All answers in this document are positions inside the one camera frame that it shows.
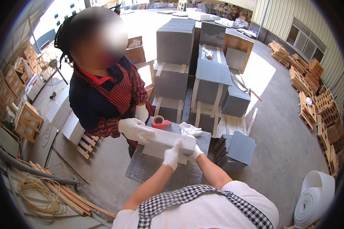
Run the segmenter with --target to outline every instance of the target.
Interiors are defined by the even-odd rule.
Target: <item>white glove on tile stack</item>
[[[191,154],[189,157],[188,157],[188,160],[190,162],[196,162],[196,159],[201,155],[201,154],[204,154],[201,149],[195,145],[195,150],[193,152],[193,154]]]
[[[168,149],[164,152],[163,165],[167,165],[172,168],[173,171],[177,168],[178,151],[181,148],[182,139],[177,139],[172,149]]]
[[[135,107],[135,118],[139,119],[142,122],[147,121],[149,117],[149,112],[147,108],[145,107],[145,104],[143,105],[137,105]]]
[[[148,144],[150,142],[148,138],[154,136],[154,131],[143,126],[145,123],[136,118],[121,119],[118,122],[118,131],[127,139]]]
[[[190,136],[190,137],[197,137],[202,134],[201,128],[196,128],[191,124],[187,124],[185,122],[180,124],[181,128],[181,135]]]

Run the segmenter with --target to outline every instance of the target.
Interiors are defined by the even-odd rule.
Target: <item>white t-shirt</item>
[[[235,195],[259,209],[269,218],[273,227],[279,222],[279,212],[273,202],[241,181],[231,181],[222,190],[232,191]],[[122,210],[113,221],[114,229],[135,229],[139,222],[138,210]],[[205,229],[205,228],[247,228],[256,229],[224,196],[213,192],[201,194],[196,199],[164,209],[154,216],[151,229]]]

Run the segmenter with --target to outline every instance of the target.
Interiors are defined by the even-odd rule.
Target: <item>yellow cord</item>
[[[55,195],[51,192],[46,186],[42,185],[38,181],[41,180],[43,182],[51,182],[54,187],[58,187],[58,193]],[[23,190],[26,188],[31,188],[39,192],[47,199],[47,204],[45,205],[36,205],[30,202],[25,195],[23,194]],[[52,223],[54,221],[55,215],[63,215],[67,211],[66,205],[60,201],[59,193],[60,193],[60,184],[52,179],[49,178],[38,178],[35,180],[32,179],[25,179],[18,184],[18,191],[20,197],[23,201],[35,212],[50,214],[51,216],[44,216],[40,214],[35,214],[36,217],[40,216],[41,218],[51,219]]]

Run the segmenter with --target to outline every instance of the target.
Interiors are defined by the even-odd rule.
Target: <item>black hose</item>
[[[57,176],[53,176],[53,175],[48,175],[46,173],[37,171],[37,170],[27,166],[27,165],[24,165],[23,163],[17,161],[13,157],[11,157],[7,152],[5,152],[1,148],[0,148],[0,158],[4,162],[8,163],[10,166],[17,168],[19,171],[30,173],[30,174],[35,175],[35,176],[47,177],[47,178],[53,179],[54,181],[57,181],[59,184],[72,185],[72,186],[77,186],[77,184],[78,184],[77,181],[73,181],[73,180],[69,180],[69,179],[65,179],[65,178],[61,178],[61,177],[57,177]]]

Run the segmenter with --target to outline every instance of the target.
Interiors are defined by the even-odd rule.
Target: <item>white foam roll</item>
[[[306,228],[318,220],[334,198],[335,179],[319,171],[311,171],[304,178],[301,196],[294,209],[295,228]]]

